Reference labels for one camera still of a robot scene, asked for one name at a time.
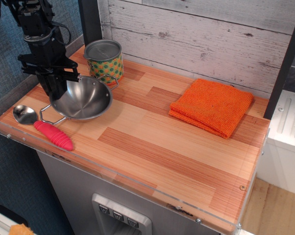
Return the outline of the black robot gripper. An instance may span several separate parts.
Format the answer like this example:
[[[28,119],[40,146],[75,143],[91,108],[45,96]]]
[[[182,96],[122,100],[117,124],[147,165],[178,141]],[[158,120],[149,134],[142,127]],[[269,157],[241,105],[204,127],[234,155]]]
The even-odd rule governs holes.
[[[30,54],[20,54],[25,73],[35,74],[47,96],[58,100],[67,91],[67,82],[79,81],[78,64],[66,56],[62,41],[55,38],[34,40],[27,38]]]

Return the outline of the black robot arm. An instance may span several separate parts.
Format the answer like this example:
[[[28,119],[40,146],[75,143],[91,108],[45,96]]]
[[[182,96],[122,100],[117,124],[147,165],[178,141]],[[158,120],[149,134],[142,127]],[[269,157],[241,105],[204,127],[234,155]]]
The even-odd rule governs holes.
[[[78,82],[78,64],[66,56],[66,45],[60,28],[54,22],[52,5],[46,0],[4,0],[30,53],[21,54],[24,73],[37,76],[47,96],[60,99],[67,91],[67,82]]]

